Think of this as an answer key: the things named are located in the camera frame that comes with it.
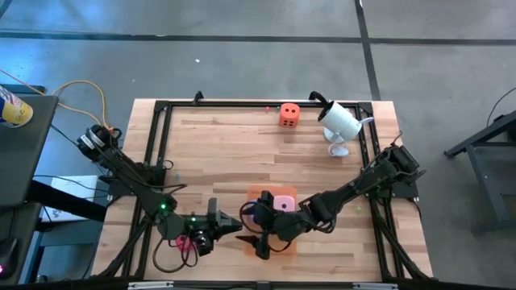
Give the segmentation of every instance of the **orange dice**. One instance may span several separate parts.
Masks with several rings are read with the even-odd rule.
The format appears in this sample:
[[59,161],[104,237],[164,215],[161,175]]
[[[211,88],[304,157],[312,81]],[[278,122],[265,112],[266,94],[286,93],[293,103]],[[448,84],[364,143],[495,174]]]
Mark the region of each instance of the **orange dice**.
[[301,110],[299,106],[292,103],[285,103],[280,108],[280,126],[294,128],[298,125],[299,114]]

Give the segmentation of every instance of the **black desk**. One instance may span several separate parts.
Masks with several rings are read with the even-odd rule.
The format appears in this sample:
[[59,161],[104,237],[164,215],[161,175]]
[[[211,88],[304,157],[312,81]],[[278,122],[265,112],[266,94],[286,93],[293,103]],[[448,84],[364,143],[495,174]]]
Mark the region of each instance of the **black desk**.
[[18,283],[41,205],[100,222],[106,214],[104,206],[32,180],[56,110],[57,97],[21,98],[34,110],[31,121],[14,129],[0,126],[0,238],[10,234],[20,242],[15,274],[0,280],[0,285]]

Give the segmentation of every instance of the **wooden table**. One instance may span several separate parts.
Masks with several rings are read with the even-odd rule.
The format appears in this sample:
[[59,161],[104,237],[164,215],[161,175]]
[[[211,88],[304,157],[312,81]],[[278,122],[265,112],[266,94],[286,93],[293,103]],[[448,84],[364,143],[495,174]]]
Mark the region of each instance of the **wooden table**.
[[[144,159],[154,102],[153,99],[136,99],[132,109],[123,151],[136,162]],[[396,114],[391,101],[374,101],[373,109],[383,149],[399,132]],[[302,109],[299,125],[287,129],[277,125],[275,108],[268,113],[258,108],[174,108],[165,158],[172,160],[175,166],[168,172],[166,184],[177,183],[176,174],[179,174],[180,182],[189,185],[175,196],[179,203],[177,212],[204,214],[208,199],[217,197],[218,207],[237,218],[251,184],[295,186],[300,201],[323,190],[337,189],[356,178],[363,166],[358,141],[349,143],[349,156],[330,157],[323,128],[317,122],[319,111]],[[160,135],[156,138],[153,160]],[[134,204],[135,197],[122,197],[107,210],[93,274],[106,268],[126,242]],[[400,243],[421,270],[431,276],[418,211],[406,200],[394,199],[392,207]],[[234,238],[237,234],[224,236],[211,254],[199,259],[196,267],[165,274],[152,264],[152,251],[160,239],[155,227],[145,279],[381,280],[371,212],[363,197],[344,206],[332,234],[309,232],[299,236],[294,257],[274,256],[264,261],[247,256],[243,242]],[[132,272],[138,263],[139,250],[140,244],[137,244]],[[389,246],[386,251],[389,269],[395,273]],[[177,249],[162,245],[158,251],[162,267],[171,268],[179,261]]]

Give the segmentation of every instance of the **orange plate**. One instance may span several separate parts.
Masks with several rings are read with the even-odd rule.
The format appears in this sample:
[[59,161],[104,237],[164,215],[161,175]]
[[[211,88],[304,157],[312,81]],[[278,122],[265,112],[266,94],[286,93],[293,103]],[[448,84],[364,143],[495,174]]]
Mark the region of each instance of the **orange plate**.
[[[273,196],[282,196],[283,195],[283,196],[293,197],[293,199],[296,202],[296,208],[297,208],[298,191],[293,186],[251,185],[248,188],[248,201],[257,200],[259,197],[261,197],[261,192],[263,190],[268,190]],[[245,216],[244,219],[245,219],[245,223],[247,225],[249,225],[249,227],[251,227],[252,229],[260,230],[260,227],[258,225],[256,225],[254,222],[252,222],[251,216]],[[248,230],[246,230],[246,231],[247,231],[246,235],[253,234],[253,233],[249,232]],[[280,250],[280,249],[283,249],[283,247],[285,247],[287,243],[280,241],[280,239],[277,238],[277,236],[274,234],[274,235],[270,235],[268,237],[268,244],[272,248],[274,248],[276,250]],[[243,252],[247,256],[256,257],[255,249],[248,243],[245,243],[245,245],[243,247]],[[294,240],[290,244],[289,248],[282,251],[281,253],[276,253],[274,251],[271,251],[271,257],[273,257],[273,256],[282,256],[282,257],[295,256],[297,254],[297,252],[298,252],[298,249],[296,246],[296,241]]]

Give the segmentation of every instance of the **concrete floor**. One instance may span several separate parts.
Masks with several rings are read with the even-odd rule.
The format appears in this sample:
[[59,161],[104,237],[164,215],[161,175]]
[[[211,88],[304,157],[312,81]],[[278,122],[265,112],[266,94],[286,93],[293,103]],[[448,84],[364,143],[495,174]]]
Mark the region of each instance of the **concrete floor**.
[[[363,0],[374,37],[515,39],[516,2]],[[170,35],[360,36],[352,0],[14,0],[4,31],[80,31]],[[360,44],[116,42],[0,39],[1,66],[55,89],[86,79],[103,87],[109,121],[122,130],[137,97],[371,100]],[[373,45],[381,99],[394,101],[404,144],[428,173],[418,182],[422,223],[435,277],[468,284],[516,285],[516,230],[473,236],[492,213],[466,156],[443,150],[485,126],[494,102],[516,86],[514,47]],[[0,82],[12,82],[0,77]],[[100,115],[94,89],[62,95]],[[495,115],[516,108],[508,97]],[[89,117],[58,109],[54,124],[80,135]],[[51,132],[41,174],[97,174],[77,149]],[[86,264],[88,259],[77,259]],[[52,267],[42,267],[52,271]]]

